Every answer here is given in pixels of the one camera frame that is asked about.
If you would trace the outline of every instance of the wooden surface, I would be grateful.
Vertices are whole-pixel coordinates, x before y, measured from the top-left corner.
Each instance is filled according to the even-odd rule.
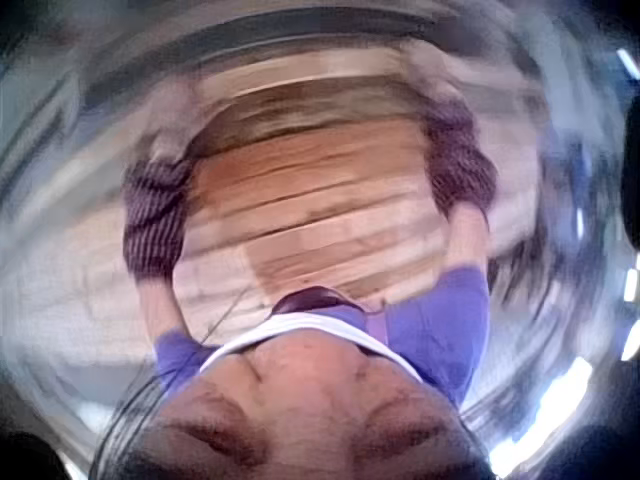
[[[379,60],[396,55],[379,53]],[[460,84],[468,85],[472,66],[449,61],[461,75]],[[282,59],[278,64],[286,65]],[[289,80],[310,81],[293,64],[279,71],[288,72]],[[353,73],[358,71],[378,73]],[[487,88],[495,71],[479,68],[474,85]],[[243,95],[235,110],[226,112],[227,122],[201,139],[207,158],[196,174],[193,214],[175,277],[196,336],[204,335],[242,292],[214,341],[257,324],[281,295],[308,285],[338,288],[376,308],[433,284],[446,222],[430,198],[423,163],[428,145],[410,111],[411,97],[406,86],[389,82],[389,76],[398,76],[384,66],[361,64],[358,70],[350,65],[345,72],[352,73],[321,76],[340,82],[333,99],[320,84],[288,80],[273,88],[269,77],[262,85],[271,87],[262,88],[251,77],[253,93]],[[242,77],[250,76],[245,70]],[[502,82],[497,91],[510,98],[529,89],[526,79]],[[495,111],[492,105],[471,103],[481,147],[500,175],[490,215],[498,253],[534,226],[536,131],[517,107]],[[53,196],[40,192],[27,205],[27,219],[44,218],[43,205],[59,205],[65,192],[99,184],[100,178],[92,177],[95,166],[126,151],[142,119],[123,120],[80,152],[65,167],[67,176],[52,180]],[[238,122],[245,124],[235,129]],[[283,135],[300,124],[306,131]],[[221,138],[227,142],[223,147]],[[39,237],[0,283],[4,339],[74,363],[109,364],[148,355],[135,289],[121,258],[123,222],[117,197]]]

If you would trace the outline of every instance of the blurred background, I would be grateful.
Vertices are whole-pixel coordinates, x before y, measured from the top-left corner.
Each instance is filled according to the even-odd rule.
[[[237,98],[204,147],[229,162],[285,135],[409,118],[393,53],[412,38],[439,49],[501,173],[490,218],[492,331],[464,420],[495,473],[509,478],[563,478],[545,466],[588,426],[637,445],[640,19],[630,2],[5,0],[0,11],[3,433],[37,434],[73,478],[86,478],[113,412],[150,368],[120,259],[119,195],[142,124],[137,106],[158,80],[197,70],[207,88]],[[414,225],[414,191],[398,187],[402,205],[305,211],[305,228],[320,236],[331,235],[330,221],[371,236],[380,233],[369,227],[375,219],[398,214],[404,223],[381,221],[395,236],[359,252],[357,265],[338,267],[327,253],[302,274],[271,253],[278,239],[307,253],[308,241],[276,238],[299,222],[276,228],[261,211],[259,224],[247,213],[259,204],[249,193],[211,184],[213,195],[203,182],[190,261],[176,280],[196,332],[244,285],[250,294],[217,340],[254,325],[310,278],[373,304],[432,283],[424,272],[441,225],[419,220],[436,232],[427,236],[435,246],[398,236]],[[318,201],[307,196],[315,185],[300,185],[300,205]]]

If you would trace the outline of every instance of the forearm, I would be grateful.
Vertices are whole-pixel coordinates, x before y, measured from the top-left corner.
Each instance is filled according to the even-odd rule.
[[[457,203],[449,214],[449,239],[442,271],[477,267],[487,272],[489,227],[484,214],[474,205]]]
[[[147,333],[154,344],[169,331],[189,335],[175,291],[168,280],[141,280],[137,283],[137,289]]]

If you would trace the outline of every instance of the skin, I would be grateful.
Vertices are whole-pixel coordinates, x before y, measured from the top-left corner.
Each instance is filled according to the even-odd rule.
[[[443,271],[486,271],[482,212],[456,205]],[[188,333],[171,284],[138,285],[152,340]],[[456,410],[401,367],[324,332],[297,330],[232,354],[171,398],[138,451],[169,478],[475,478]]]

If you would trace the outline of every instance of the bright light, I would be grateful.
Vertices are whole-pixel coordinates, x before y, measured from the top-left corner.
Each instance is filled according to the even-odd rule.
[[[633,302],[638,289],[638,271],[633,268],[627,272],[627,282],[624,284],[624,301]]]
[[[578,239],[584,236],[584,218],[582,215],[582,209],[579,208],[576,212],[576,230],[578,232]]]
[[[621,48],[616,53],[618,54],[620,61],[624,65],[624,68],[626,68],[627,72],[629,72],[629,75],[631,75],[634,80],[640,80],[640,70],[638,70],[636,62],[633,61],[633,58],[631,58],[629,52],[627,52],[624,48]]]
[[[633,327],[631,327],[631,331],[627,337],[627,342],[624,344],[624,350],[622,351],[622,357],[620,357],[620,359],[623,362],[631,360],[633,356],[638,353],[638,349],[640,349],[640,320],[634,323]]]
[[[506,477],[518,465],[531,458],[578,408],[593,367],[584,358],[574,360],[567,373],[556,378],[540,399],[540,407],[531,428],[518,442],[508,439],[497,445],[489,454],[493,472]]]

